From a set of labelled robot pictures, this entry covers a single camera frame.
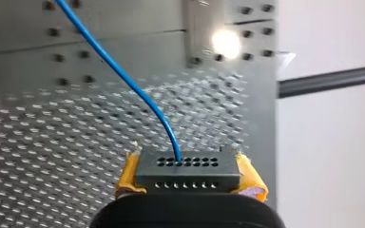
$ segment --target perforated metal panel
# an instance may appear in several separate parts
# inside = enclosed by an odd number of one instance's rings
[[[128,1],[130,6],[126,1],[117,1],[117,6],[109,2],[101,1],[94,11],[78,10],[82,18],[100,15],[90,22],[98,25],[113,20],[109,8],[148,7],[144,1]],[[180,14],[164,17],[175,17],[167,32],[138,29],[117,39],[103,35],[118,33],[117,28],[96,26],[94,32],[166,113],[182,150],[212,151],[222,144],[242,147],[272,190],[269,203],[274,205],[275,59],[264,51],[275,50],[275,38],[263,30],[275,25],[270,20],[231,24],[238,22],[234,14],[240,13],[236,9],[243,3],[228,2],[225,22],[241,37],[242,54],[236,60],[218,62],[215,53],[208,53],[200,66],[186,68]],[[182,2],[152,4],[152,9],[173,12]],[[251,4],[261,19],[273,17],[260,10],[264,3]],[[171,146],[155,115],[86,43],[79,42],[82,39],[73,28],[63,26],[68,25],[63,16],[52,18],[44,11],[46,18],[41,18],[40,3],[28,5],[28,11],[36,11],[23,15],[34,21],[34,27],[26,24],[24,29],[35,42],[17,37],[12,46],[8,40],[0,41],[0,227],[87,227],[92,216],[113,200],[114,182],[127,152],[136,144],[162,151]],[[138,21],[152,18],[144,13],[135,16]],[[2,23],[19,19],[18,14],[8,17]],[[117,23],[120,29],[134,25],[127,20]],[[55,44],[34,35],[46,36],[51,26],[64,28],[64,37],[56,37]],[[0,34],[6,31],[10,33],[0,27]],[[252,36],[243,37],[244,31]],[[72,43],[70,36],[78,42]],[[15,45],[17,41],[35,45],[19,49],[24,46]],[[81,57],[84,50],[89,51],[88,58]],[[253,58],[243,60],[245,53]],[[56,54],[64,61],[57,61]]]

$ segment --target bolt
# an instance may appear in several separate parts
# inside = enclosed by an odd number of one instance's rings
[[[80,8],[82,6],[82,2],[80,0],[72,0],[72,3],[71,5],[74,7],[74,8]]]
[[[65,56],[62,54],[54,54],[54,60],[58,63],[63,63],[65,61]]]
[[[243,7],[243,8],[241,8],[241,13],[242,14],[245,14],[245,15],[250,14],[252,11],[253,11],[253,9],[251,9],[249,7]]]
[[[242,32],[242,36],[245,38],[249,38],[249,37],[253,36],[253,32],[250,30],[245,30]]]
[[[84,78],[84,82],[85,83],[88,83],[88,84],[94,83],[95,81],[96,80],[92,76],[90,76],[90,75],[86,75],[85,78]]]
[[[79,52],[79,56],[83,59],[87,59],[90,57],[90,53],[87,50],[81,50],[81,52]]]
[[[262,34],[264,35],[272,35],[274,33],[274,30],[272,28],[264,28],[262,30]]]
[[[222,55],[220,55],[220,54],[217,54],[217,55],[215,56],[215,60],[216,60],[216,61],[221,62],[221,61],[223,61],[223,56],[222,56]]]
[[[274,56],[274,51],[272,51],[272,50],[264,50],[262,52],[262,55],[265,56],[265,57],[273,57]]]
[[[275,8],[274,8],[274,6],[272,6],[272,5],[263,5],[262,6],[262,11],[265,11],[265,12],[271,12],[271,11],[273,11]]]
[[[58,79],[58,85],[59,86],[69,86],[69,80],[66,78],[60,78],[60,79]]]
[[[244,53],[243,55],[242,55],[242,59],[243,60],[246,60],[246,61],[249,61],[249,60],[252,60],[253,59],[253,55],[252,54],[250,54],[250,53]]]
[[[48,33],[48,36],[54,36],[54,37],[57,37],[60,35],[60,31],[57,28],[49,28],[47,33]]]
[[[43,9],[44,10],[55,10],[55,4],[50,1],[43,2]]]
[[[202,63],[202,59],[198,57],[191,58],[191,64],[200,65]]]

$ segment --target blue wire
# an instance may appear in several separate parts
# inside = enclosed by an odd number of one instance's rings
[[[64,13],[67,15],[67,18],[73,23],[73,25],[80,30],[82,35],[85,37],[87,42],[96,50],[96,52],[107,62],[107,64],[126,82],[129,87],[132,88],[153,110],[159,120],[162,122],[165,131],[170,138],[171,143],[173,144],[174,156],[176,157],[176,161],[180,161],[182,159],[182,153],[180,151],[179,143],[177,142],[177,138],[174,135],[173,129],[171,129],[170,123],[165,119],[162,111],[157,107],[157,105],[150,99],[147,94],[139,88],[139,86],[127,75],[127,73],[111,58],[111,56],[103,49],[103,47],[97,42],[97,40],[93,37],[93,35],[87,30],[87,28],[83,25],[82,21],[78,18],[78,16],[73,12],[70,6],[67,4],[66,0],[55,0],[56,3],[61,7]]]

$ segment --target gray metal surface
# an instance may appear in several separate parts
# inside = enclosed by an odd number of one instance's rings
[[[144,148],[135,183],[148,193],[230,192],[239,188],[240,171],[233,151],[182,152],[182,161],[154,148]]]
[[[95,12],[102,16],[99,22],[113,16],[108,9],[114,1],[110,2],[103,1]],[[117,3],[122,11],[125,2]],[[154,1],[151,7],[180,3]],[[32,34],[41,30],[30,23],[44,29],[57,25],[50,20],[68,23],[53,15],[40,18],[40,3],[39,10],[38,15],[6,14],[0,28],[19,17],[27,18],[29,23],[20,24]],[[229,15],[228,29],[254,32],[240,38],[242,54],[251,53],[253,59],[218,62],[210,53],[200,67],[188,69],[181,31],[102,42],[166,113],[182,150],[216,151],[221,144],[242,147],[271,189],[268,203],[274,206],[275,59],[262,53],[275,49],[275,38],[262,30],[275,25],[231,25]],[[150,18],[135,16],[141,21]],[[183,20],[180,14],[175,16],[174,20]],[[95,28],[93,32],[101,34],[113,29]],[[86,43],[64,40],[55,46],[14,50],[21,48],[14,45],[16,39],[28,38],[16,38],[15,33],[12,37],[13,47],[0,52],[0,227],[87,227],[94,213],[113,200],[114,182],[121,175],[125,153],[135,149],[134,142],[162,151],[171,145],[155,115],[96,54],[79,56],[81,50],[91,51]],[[31,37],[37,42],[26,43],[44,43],[45,38]],[[53,60],[57,53],[65,56],[64,62]],[[94,82],[86,83],[87,75]],[[60,79],[67,84],[59,85]]]

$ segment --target metal enclosure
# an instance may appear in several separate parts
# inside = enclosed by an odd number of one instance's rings
[[[275,206],[274,2],[77,2],[168,116],[182,150],[241,147]],[[240,37],[239,57],[219,58],[219,29]],[[201,60],[190,66],[191,57]],[[113,200],[136,143],[171,149],[155,115],[65,15],[45,1],[0,0],[0,227],[87,227]]]

